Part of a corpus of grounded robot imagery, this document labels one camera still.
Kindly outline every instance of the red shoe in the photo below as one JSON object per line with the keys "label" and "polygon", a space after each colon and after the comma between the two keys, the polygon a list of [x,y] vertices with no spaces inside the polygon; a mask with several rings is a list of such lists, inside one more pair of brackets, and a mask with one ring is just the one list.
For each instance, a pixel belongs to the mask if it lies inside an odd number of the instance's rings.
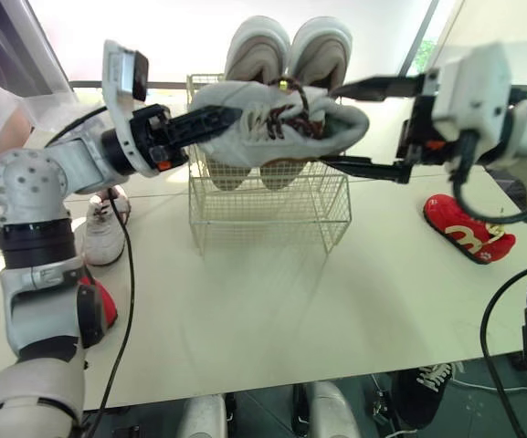
{"label": "red shoe", "polygon": [[[87,276],[81,278],[80,283],[90,286],[90,281]],[[107,320],[107,329],[109,329],[115,323],[115,319],[117,319],[117,308],[115,307],[115,302],[113,301],[111,295],[109,295],[109,292],[107,292],[105,286],[103,286],[102,283],[97,279],[95,279],[95,286],[99,290],[100,297],[102,298],[102,306],[105,311],[105,319]]]}
{"label": "red shoe", "polygon": [[501,260],[515,245],[515,236],[506,234],[502,226],[472,219],[446,194],[430,197],[424,205],[424,216],[438,233],[481,265]]}

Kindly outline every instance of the white wire rack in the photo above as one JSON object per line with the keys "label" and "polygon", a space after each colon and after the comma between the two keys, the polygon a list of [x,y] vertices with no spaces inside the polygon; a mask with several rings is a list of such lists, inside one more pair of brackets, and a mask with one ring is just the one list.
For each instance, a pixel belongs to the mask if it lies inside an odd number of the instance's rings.
{"label": "white wire rack", "polygon": [[[222,75],[207,76],[188,76],[188,85]],[[194,93],[189,87],[189,99]],[[352,220],[347,177],[320,162],[243,169],[193,146],[189,166],[190,226],[201,254],[212,245],[322,245],[328,254]]]}
{"label": "white wire rack", "polygon": [[186,103],[190,104],[194,94],[202,87],[208,84],[214,84],[221,80],[225,75],[223,73],[217,73],[215,75],[209,74],[196,74],[186,76]]}

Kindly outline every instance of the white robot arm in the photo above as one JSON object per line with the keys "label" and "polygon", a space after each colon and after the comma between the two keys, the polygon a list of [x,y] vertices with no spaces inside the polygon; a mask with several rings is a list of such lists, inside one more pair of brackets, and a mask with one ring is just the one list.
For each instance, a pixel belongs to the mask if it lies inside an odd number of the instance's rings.
{"label": "white robot arm", "polygon": [[[44,150],[0,156],[1,284],[7,338],[18,357],[0,373],[0,437],[79,433],[83,349],[102,338],[106,323],[95,287],[79,282],[83,262],[63,200],[123,183],[135,172],[151,177],[184,164],[184,146],[216,136],[241,115],[207,107],[169,119],[157,105],[134,110],[133,101],[144,100],[146,79],[141,54],[107,42],[103,96],[115,128],[90,123]],[[408,182],[413,165],[446,163],[458,191],[471,165],[482,162],[508,169],[527,187],[527,100],[510,105],[510,81],[501,48],[487,46],[416,78],[371,78],[336,89],[335,97],[411,96],[416,102],[393,165],[319,159],[349,174],[398,183]],[[527,212],[491,219],[522,220]]]}
{"label": "white robot arm", "polygon": [[43,150],[0,156],[0,279],[7,340],[18,357],[0,373],[0,437],[77,433],[83,349],[106,331],[96,287],[79,282],[84,265],[64,199],[182,165],[184,146],[221,133],[241,114],[209,107],[170,119],[159,105],[134,110],[145,99],[147,67],[139,52],[108,41],[103,95],[115,128],[96,120]]}

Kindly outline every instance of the white table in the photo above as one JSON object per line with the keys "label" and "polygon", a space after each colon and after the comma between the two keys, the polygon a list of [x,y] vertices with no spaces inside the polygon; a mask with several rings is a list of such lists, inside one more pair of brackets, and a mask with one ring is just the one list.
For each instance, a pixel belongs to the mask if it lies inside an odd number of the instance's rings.
{"label": "white table", "polygon": [[[195,249],[187,196],[132,198],[137,299],[132,334],[110,406],[171,400],[481,356],[482,312],[496,289],[527,267],[527,225],[500,262],[469,261],[423,220],[446,176],[351,184],[353,222],[327,262],[308,249]],[[466,196],[486,211],[516,207],[484,172]],[[73,217],[87,203],[69,203]],[[80,239],[82,227],[76,232]],[[127,259],[94,269],[120,311],[90,349],[86,409],[98,407],[126,323]],[[490,322],[493,353],[520,349],[527,282],[506,294]],[[0,370],[14,362],[0,290]]]}

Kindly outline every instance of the white sneaker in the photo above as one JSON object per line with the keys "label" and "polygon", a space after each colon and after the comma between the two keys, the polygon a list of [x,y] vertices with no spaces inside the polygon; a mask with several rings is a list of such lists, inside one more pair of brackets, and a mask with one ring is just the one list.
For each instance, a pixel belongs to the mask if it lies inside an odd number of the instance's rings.
{"label": "white sneaker", "polygon": [[309,120],[321,125],[319,139],[303,133],[311,123],[304,120],[298,92],[286,94],[277,86],[257,82],[227,81],[204,87],[195,94],[190,110],[221,105],[242,109],[243,114],[222,135],[200,143],[200,148],[218,162],[250,168],[275,160],[338,154],[364,136],[369,120],[362,111],[337,104],[325,89],[305,87],[304,92]]}
{"label": "white sneaker", "polygon": [[[287,63],[290,37],[285,29],[267,16],[252,16],[235,32],[225,65],[225,80],[244,80],[267,84],[280,77]],[[228,166],[206,157],[206,167],[220,190],[235,190],[251,170]]]}
{"label": "white sneaker", "polygon": [[267,84],[285,71],[289,49],[290,37],[280,23],[268,16],[252,16],[230,42],[225,79]]}
{"label": "white sneaker", "polygon": [[[288,76],[301,85],[332,90],[344,82],[353,37],[348,28],[331,16],[307,21],[293,38]],[[261,167],[261,178],[270,190],[290,185],[306,162],[281,161]]]}
{"label": "white sneaker", "polygon": [[[127,223],[131,205],[123,189],[116,185],[112,189],[115,206],[121,219]],[[125,235],[109,201],[108,191],[94,194],[89,200],[87,231],[84,236],[85,262],[93,266],[106,266],[117,261],[125,246]]]}
{"label": "white sneaker", "polygon": [[351,58],[353,36],[332,16],[306,22],[291,43],[288,75],[302,85],[332,91],[340,87]]}

